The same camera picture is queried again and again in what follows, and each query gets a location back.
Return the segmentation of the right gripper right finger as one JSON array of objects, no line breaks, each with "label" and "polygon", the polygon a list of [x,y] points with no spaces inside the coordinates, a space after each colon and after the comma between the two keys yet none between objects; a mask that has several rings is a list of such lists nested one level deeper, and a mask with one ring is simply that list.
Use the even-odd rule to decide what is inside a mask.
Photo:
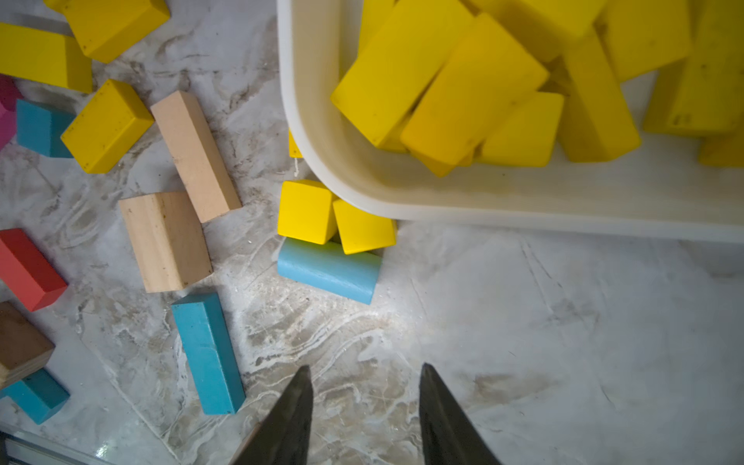
[{"label": "right gripper right finger", "polygon": [[502,464],[429,363],[420,374],[420,429],[426,465]]}]

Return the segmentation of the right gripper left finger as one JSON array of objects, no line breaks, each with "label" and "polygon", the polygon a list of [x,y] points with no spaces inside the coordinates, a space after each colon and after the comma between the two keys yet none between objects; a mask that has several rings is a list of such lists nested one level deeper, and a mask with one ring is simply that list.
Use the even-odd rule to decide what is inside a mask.
[{"label": "right gripper left finger", "polygon": [[232,464],[306,464],[313,411],[308,365],[302,366],[263,422],[243,441]]}]

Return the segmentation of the white plastic bin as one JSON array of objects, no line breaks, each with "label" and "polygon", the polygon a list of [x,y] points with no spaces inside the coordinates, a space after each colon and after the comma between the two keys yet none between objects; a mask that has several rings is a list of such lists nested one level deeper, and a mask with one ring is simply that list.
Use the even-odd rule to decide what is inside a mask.
[{"label": "white plastic bin", "polygon": [[333,106],[356,58],[358,1],[277,5],[282,100],[317,178],[341,199],[398,220],[739,243],[743,172],[698,162],[697,139],[644,134],[609,163],[556,150],[544,168],[474,164],[437,177],[415,158],[381,151]]}]

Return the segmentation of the long yellow block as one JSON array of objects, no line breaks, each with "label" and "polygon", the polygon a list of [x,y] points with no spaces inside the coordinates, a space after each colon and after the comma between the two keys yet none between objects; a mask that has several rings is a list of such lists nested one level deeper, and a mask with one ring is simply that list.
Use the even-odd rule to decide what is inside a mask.
[{"label": "long yellow block", "polygon": [[294,138],[293,132],[288,132],[288,140],[289,140],[289,155],[293,159],[302,159],[302,153],[300,152],[300,149],[298,148],[298,145],[296,144],[296,140]]}]

